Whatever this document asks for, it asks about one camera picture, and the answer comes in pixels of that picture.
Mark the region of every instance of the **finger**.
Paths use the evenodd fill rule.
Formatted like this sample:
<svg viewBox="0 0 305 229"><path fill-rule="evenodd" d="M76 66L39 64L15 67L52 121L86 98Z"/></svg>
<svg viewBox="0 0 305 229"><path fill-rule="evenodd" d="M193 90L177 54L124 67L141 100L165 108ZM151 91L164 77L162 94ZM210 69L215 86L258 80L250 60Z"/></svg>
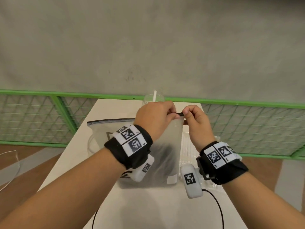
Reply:
<svg viewBox="0 0 305 229"><path fill-rule="evenodd" d="M182 113L186 119L186 121L188 122L188 125L189 126L192 126L194 124L197 124L192 112L189 110L188 107L185 107L183 110L182 110Z"/></svg>
<svg viewBox="0 0 305 229"><path fill-rule="evenodd" d="M188 108L189 111L192 112L192 114L194 115L194 118L197 120L200 116L204 115L204 112L201 110L200 107L198 107L197 105L189 105L186 106L185 108Z"/></svg>
<svg viewBox="0 0 305 229"><path fill-rule="evenodd" d="M180 119L180 116L176 113L171 113L171 114L168 114L166 116L166 126L169 125L169 123L172 121L172 120L175 120L175 119Z"/></svg>
<svg viewBox="0 0 305 229"><path fill-rule="evenodd" d="M171 113L177 112L176 106L173 104L172 101L165 101L165 102L162 102L162 104L164 105L166 111L169 111Z"/></svg>

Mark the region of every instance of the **wrist strap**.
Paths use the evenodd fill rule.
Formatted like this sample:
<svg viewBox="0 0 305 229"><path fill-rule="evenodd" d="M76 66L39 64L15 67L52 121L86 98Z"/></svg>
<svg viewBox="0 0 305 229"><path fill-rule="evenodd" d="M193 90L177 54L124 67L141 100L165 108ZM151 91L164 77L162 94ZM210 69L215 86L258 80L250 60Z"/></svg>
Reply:
<svg viewBox="0 0 305 229"><path fill-rule="evenodd" d="M200 152L200 157L197 158L200 173L205 180L212 180L215 184L221 185L249 170L241 162L242 157L227 143L213 142L208 146Z"/></svg>
<svg viewBox="0 0 305 229"><path fill-rule="evenodd" d="M126 169L136 169L147 160L153 144L148 132L139 125L127 124L112 134L104 146Z"/></svg>

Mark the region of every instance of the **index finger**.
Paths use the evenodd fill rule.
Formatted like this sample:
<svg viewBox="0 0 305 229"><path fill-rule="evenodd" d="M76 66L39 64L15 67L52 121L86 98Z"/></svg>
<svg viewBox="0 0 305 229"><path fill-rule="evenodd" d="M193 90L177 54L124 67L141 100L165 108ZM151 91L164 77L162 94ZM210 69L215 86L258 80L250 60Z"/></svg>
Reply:
<svg viewBox="0 0 305 229"><path fill-rule="evenodd" d="M186 106L185 108L188 108L188 110L194 115L195 120L197 120L198 117L204 115L204 112L202 111L202 109L200 107L198 107L197 105L189 105L189 106Z"/></svg>
<svg viewBox="0 0 305 229"><path fill-rule="evenodd" d="M162 104L164 105L166 112L171 112L171 113L177 112L176 106L173 104L172 101L165 101L162 102Z"/></svg>

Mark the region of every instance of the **person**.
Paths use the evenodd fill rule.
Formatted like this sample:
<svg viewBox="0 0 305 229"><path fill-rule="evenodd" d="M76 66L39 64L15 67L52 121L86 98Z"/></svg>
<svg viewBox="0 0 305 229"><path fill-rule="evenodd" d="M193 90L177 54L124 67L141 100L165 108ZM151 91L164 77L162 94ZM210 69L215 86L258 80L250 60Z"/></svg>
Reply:
<svg viewBox="0 0 305 229"><path fill-rule="evenodd" d="M186 106L183 114L199 152L215 141L209 119L198 106ZM178 117L173 102L154 102L138 110L134 124L155 141ZM103 148L16 208L0 223L0 229L83 228L125 170L111 151ZM249 229L305 228L305 217L249 172L223 188Z"/></svg>

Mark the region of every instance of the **white table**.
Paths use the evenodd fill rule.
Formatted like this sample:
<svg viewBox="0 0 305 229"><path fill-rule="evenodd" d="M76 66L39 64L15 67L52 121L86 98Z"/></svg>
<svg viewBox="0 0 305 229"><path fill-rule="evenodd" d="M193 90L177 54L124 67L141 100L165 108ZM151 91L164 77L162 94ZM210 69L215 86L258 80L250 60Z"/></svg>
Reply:
<svg viewBox="0 0 305 229"><path fill-rule="evenodd" d="M87 121L134 118L141 104L138 100L97 100L40 188L89 157L87 141L92 130L87 127ZM201 108L197 103L175 102L178 112L190 104ZM97 144L90 147L98 149ZM228 196L217 191L213 194L221 205L225 228L246 229ZM84 229L91 229L92 220ZM181 181L172 188L123 190L115 185L97 213L94 228L221 229L221 216L212 196L205 192L200 198L188 199Z"/></svg>

